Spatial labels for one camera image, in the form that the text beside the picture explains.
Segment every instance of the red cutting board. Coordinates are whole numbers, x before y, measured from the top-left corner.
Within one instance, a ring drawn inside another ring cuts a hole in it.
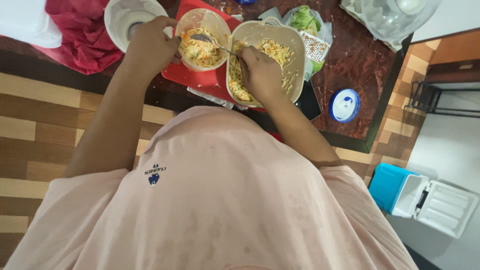
[[[222,19],[227,22],[227,25],[229,26],[231,32],[233,32],[233,30],[239,24],[241,24],[241,21],[233,18],[232,16],[224,12],[221,12],[220,10],[203,2],[202,0],[181,0],[176,20],[180,20],[180,18],[188,11],[199,8],[208,9],[220,15],[220,17],[222,17]],[[181,85],[188,86],[193,89],[210,94],[214,97],[236,103],[227,90],[227,62],[225,62],[223,65],[221,65],[215,70],[205,72],[191,71],[183,63],[180,63],[178,65],[170,64],[166,70],[162,71],[162,75],[164,78],[179,83]],[[252,109],[265,112],[265,109],[263,108]]]

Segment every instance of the metal stand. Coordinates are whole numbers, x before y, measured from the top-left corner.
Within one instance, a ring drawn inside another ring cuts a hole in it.
[[[410,94],[411,103],[405,107],[422,110],[426,113],[443,114],[452,116],[465,116],[480,118],[480,110],[465,110],[452,108],[438,108],[438,101],[443,92],[479,92],[480,89],[442,89],[425,82],[412,82]],[[459,114],[455,112],[477,113],[477,115]]]

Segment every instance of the food scrap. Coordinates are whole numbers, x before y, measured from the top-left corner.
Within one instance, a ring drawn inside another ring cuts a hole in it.
[[[190,36],[193,34],[207,34],[215,37],[203,27],[182,32],[180,50],[183,51],[185,57],[200,67],[216,66],[221,61],[219,48],[209,42],[191,39]]]
[[[246,42],[237,41],[233,45],[232,51],[237,52],[238,50],[241,50],[246,46]],[[289,51],[288,47],[276,43],[273,39],[264,38],[260,41],[259,44],[255,45],[255,47],[259,51],[267,54],[269,57],[277,61],[280,64],[282,70],[285,65],[290,62],[289,56],[291,56],[292,53]],[[236,98],[248,103],[258,103],[258,101],[248,92],[245,86],[243,86],[240,63],[233,55],[230,56],[230,69],[228,71],[228,76],[228,84],[230,86],[230,90]],[[292,80],[293,78],[288,80],[285,76],[282,76],[282,89],[287,94],[292,88]]]

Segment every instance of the grater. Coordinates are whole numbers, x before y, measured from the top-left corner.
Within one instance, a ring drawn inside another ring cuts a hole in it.
[[[323,61],[328,53],[328,49],[330,49],[330,44],[303,30],[300,31],[300,36],[303,42],[305,42],[305,54],[307,57],[317,63]]]

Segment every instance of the red cloth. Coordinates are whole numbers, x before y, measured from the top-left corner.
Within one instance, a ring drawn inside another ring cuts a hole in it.
[[[47,0],[45,11],[63,35],[62,45],[55,49],[34,47],[86,75],[104,70],[123,55],[105,28],[107,4],[108,0]]]

